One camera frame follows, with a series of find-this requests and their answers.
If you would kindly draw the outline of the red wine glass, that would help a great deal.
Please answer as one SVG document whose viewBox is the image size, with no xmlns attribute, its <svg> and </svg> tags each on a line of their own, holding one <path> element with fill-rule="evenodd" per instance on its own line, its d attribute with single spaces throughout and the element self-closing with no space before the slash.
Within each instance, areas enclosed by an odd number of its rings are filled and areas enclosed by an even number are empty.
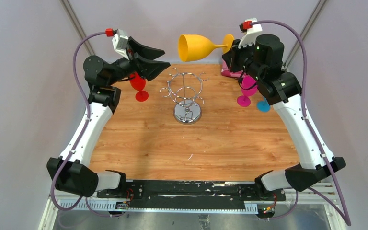
<svg viewBox="0 0 368 230">
<path fill-rule="evenodd" d="M 140 77 L 136 72 L 130 74 L 129 82 L 133 89 L 135 89 L 136 95 L 135 99 L 139 102 L 144 102 L 149 98 L 149 94 L 145 91 L 146 80 Z"/>
</svg>

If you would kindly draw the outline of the pink wine glass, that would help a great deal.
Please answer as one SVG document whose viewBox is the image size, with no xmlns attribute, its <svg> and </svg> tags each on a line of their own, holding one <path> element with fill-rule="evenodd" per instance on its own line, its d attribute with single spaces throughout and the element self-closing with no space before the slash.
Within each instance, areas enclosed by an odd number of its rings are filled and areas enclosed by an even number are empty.
<svg viewBox="0 0 368 230">
<path fill-rule="evenodd" d="M 251 104 L 251 96 L 257 92 L 257 82 L 254 78 L 245 75 L 238 78 L 238 84 L 242 95 L 237 98 L 237 103 L 241 107 L 248 107 Z"/>
</svg>

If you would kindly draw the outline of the yellow wine glass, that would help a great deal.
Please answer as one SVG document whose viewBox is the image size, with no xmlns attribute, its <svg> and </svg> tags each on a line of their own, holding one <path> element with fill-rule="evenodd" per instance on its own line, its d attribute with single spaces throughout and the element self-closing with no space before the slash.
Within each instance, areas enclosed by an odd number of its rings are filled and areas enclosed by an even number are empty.
<svg viewBox="0 0 368 230">
<path fill-rule="evenodd" d="M 214 44 L 208 38 L 198 34 L 182 34 L 178 40 L 178 54 L 182 62 L 198 61 L 206 58 L 215 49 L 221 48 L 223 54 L 230 51 L 234 37 L 225 35 L 222 44 Z"/>
</svg>

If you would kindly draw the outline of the chrome wine glass rack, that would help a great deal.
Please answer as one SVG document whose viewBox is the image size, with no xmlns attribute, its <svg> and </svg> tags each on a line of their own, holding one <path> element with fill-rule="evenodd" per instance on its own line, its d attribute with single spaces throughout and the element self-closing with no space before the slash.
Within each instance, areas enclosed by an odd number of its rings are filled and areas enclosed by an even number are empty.
<svg viewBox="0 0 368 230">
<path fill-rule="evenodd" d="M 205 103 L 201 93 L 203 84 L 209 78 L 204 78 L 205 72 L 199 74 L 182 72 L 173 68 L 175 73 L 169 73 L 166 86 L 159 92 L 166 91 L 164 98 L 170 98 L 174 103 L 173 117 L 183 125 L 192 125 L 202 117 L 201 105 Z"/>
</svg>

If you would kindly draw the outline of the blue wine glass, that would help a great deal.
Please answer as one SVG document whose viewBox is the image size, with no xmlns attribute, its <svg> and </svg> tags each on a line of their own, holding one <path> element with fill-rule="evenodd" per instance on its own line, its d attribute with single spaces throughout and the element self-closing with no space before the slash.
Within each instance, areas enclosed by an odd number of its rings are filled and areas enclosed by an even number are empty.
<svg viewBox="0 0 368 230">
<path fill-rule="evenodd" d="M 263 98 L 256 103 L 256 108 L 262 113 L 268 113 L 271 109 L 271 106 L 269 105 L 268 101 Z"/>
</svg>

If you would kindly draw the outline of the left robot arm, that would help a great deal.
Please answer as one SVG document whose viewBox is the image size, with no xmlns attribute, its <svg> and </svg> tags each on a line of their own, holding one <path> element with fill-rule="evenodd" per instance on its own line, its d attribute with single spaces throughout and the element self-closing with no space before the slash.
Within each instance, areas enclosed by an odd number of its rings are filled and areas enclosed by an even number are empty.
<svg viewBox="0 0 368 230">
<path fill-rule="evenodd" d="M 54 190 L 90 197 L 97 191 L 109 190 L 116 198 L 127 194 L 127 180 L 123 172 L 105 170 L 94 172 L 88 167 L 93 149 L 100 134 L 120 101 L 121 89 L 113 84 L 126 81 L 132 74 L 151 81 L 170 66 L 158 61 L 165 51 L 142 45 L 129 37 L 123 45 L 114 42 L 122 57 L 108 63 L 91 55 L 83 63 L 85 80 L 90 92 L 84 95 L 86 109 L 69 145 L 59 157 L 50 158 L 47 170 L 52 179 L 50 193 Z"/>
</svg>

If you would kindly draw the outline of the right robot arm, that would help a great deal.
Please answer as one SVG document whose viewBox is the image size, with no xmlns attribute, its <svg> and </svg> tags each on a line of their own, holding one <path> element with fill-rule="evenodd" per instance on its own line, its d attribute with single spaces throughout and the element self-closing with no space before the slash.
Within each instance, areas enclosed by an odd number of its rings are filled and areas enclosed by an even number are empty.
<svg viewBox="0 0 368 230">
<path fill-rule="evenodd" d="M 257 83 L 259 93 L 276 111 L 292 138 L 299 156 L 297 165 L 268 171 L 255 178 L 254 193 L 267 200 L 274 190 L 293 188 L 302 192 L 346 166 L 325 145 L 314 125 L 308 125 L 309 112 L 301 104 L 302 88 L 296 76 L 282 69 L 284 44 L 273 34 L 257 36 L 250 45 L 232 42 L 223 60 L 231 72 L 241 71 Z"/>
</svg>

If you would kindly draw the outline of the pink camouflage cloth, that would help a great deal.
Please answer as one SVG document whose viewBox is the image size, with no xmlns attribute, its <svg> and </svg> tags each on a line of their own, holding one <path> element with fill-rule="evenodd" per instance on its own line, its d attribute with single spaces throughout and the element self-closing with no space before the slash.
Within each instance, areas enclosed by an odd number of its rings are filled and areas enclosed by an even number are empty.
<svg viewBox="0 0 368 230">
<path fill-rule="evenodd" d="M 224 60 L 222 60 L 221 65 L 221 75 L 224 77 L 230 77 L 230 78 L 238 78 L 241 76 L 242 71 L 232 72 L 229 70 L 228 65 Z"/>
</svg>

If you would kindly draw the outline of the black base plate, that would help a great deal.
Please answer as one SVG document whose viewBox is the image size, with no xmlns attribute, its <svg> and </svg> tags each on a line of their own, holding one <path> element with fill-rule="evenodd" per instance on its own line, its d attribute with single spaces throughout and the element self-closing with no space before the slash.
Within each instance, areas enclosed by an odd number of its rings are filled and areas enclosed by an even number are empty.
<svg viewBox="0 0 368 230">
<path fill-rule="evenodd" d="M 246 201 L 272 205 L 286 200 L 281 189 L 259 195 L 253 182 L 128 180 L 125 187 L 125 191 L 102 190 L 96 196 L 127 199 L 131 208 L 172 210 L 241 210 Z"/>
</svg>

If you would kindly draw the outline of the aluminium frame rail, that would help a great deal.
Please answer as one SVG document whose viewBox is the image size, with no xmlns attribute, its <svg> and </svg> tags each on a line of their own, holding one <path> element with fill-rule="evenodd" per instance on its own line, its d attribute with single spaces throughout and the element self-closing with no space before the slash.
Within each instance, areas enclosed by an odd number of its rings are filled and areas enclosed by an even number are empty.
<svg viewBox="0 0 368 230">
<path fill-rule="evenodd" d="M 344 230 L 332 184 L 258 197 L 251 182 L 129 180 L 127 191 L 56 193 L 41 230 Z"/>
</svg>

